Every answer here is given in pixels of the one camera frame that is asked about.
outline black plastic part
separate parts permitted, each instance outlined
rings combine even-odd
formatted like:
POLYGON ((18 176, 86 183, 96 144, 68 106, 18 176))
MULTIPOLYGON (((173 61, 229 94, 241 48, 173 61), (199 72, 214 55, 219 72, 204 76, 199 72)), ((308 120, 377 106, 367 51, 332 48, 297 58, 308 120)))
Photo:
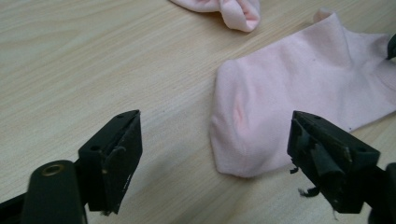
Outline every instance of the black plastic part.
POLYGON ((312 188, 307 190, 306 192, 302 189, 299 189, 300 195, 306 198, 312 198, 318 196, 320 194, 320 188, 312 188))
POLYGON ((142 155, 140 112, 119 114, 78 151, 82 198, 91 211, 118 213, 142 155))
POLYGON ((32 173, 21 223, 87 223, 73 162, 53 161, 32 173))
POLYGON ((366 176, 365 183, 361 186, 363 191, 361 197, 373 208, 369 223, 393 223, 388 200, 394 198, 389 198, 391 191, 387 187, 388 181, 389 172, 376 167, 371 175, 366 176))
POLYGON ((386 199, 392 220, 396 223, 396 163, 389 164, 386 172, 388 177, 385 186, 386 199))
POLYGON ((391 38, 388 43, 388 58, 387 58, 387 60, 390 60, 394 57, 396 57, 396 35, 394 35, 393 38, 391 38))
POLYGON ((298 167, 295 167, 292 170, 290 170, 290 174, 291 175, 296 174, 298 172, 298 170, 299 170, 298 167))
POLYGON ((0 223, 18 224, 21 222, 21 213, 25 194, 21 194, 6 202, 0 203, 0 223))
POLYGON ((379 152, 326 119, 294 111, 288 154, 339 213, 358 214, 379 152))

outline screw hole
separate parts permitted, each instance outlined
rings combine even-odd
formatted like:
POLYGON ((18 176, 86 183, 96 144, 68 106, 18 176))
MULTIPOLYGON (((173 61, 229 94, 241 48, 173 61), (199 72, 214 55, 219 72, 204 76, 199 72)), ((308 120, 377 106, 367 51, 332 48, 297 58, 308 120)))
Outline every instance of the screw hole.
POLYGON ((57 175, 64 169, 62 164, 54 164, 49 167, 46 167, 41 174, 43 176, 57 175))

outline sock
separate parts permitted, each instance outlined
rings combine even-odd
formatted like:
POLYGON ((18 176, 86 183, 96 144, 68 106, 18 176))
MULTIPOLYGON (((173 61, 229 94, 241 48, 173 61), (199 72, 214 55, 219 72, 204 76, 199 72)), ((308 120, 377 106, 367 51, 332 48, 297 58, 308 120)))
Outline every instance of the sock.
POLYGON ((293 110, 348 132, 396 110, 389 35, 352 33, 325 9, 314 21, 219 68, 210 124, 219 172, 252 177, 289 164, 293 110))
POLYGON ((230 29, 244 32, 254 30, 260 22, 259 0, 171 0, 197 12, 219 11, 230 29))

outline light wood grain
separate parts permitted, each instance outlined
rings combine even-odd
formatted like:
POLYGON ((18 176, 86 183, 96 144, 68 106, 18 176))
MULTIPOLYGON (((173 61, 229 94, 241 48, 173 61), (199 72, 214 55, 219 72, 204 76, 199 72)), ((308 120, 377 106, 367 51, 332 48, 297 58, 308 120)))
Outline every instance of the light wood grain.
MULTIPOLYGON (((250 34, 219 13, 168 1, 0 2, 0 202, 26 191, 30 174, 77 150, 113 116, 142 111, 144 154, 120 213, 90 223, 365 223, 335 214, 289 168, 253 179, 216 172, 208 123, 216 69, 336 10, 360 33, 396 32, 394 0, 265 0, 250 34)), ((396 114, 353 134, 396 161, 396 114)))

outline wooden table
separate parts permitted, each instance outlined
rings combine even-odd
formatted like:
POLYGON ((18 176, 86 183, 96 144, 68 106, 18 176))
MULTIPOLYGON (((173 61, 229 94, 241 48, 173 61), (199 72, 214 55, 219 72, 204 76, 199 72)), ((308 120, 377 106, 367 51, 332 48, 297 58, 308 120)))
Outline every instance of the wooden table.
MULTIPOLYGON (((312 24, 320 7, 361 33, 396 32, 394 0, 265 0, 252 33, 168 1, 0 2, 0 202, 38 166, 75 161, 113 116, 142 111, 144 153, 110 217, 90 223, 366 223, 333 214, 287 166, 252 179, 215 169, 208 124, 217 68, 312 24)), ((396 161, 396 114, 353 134, 396 161)))

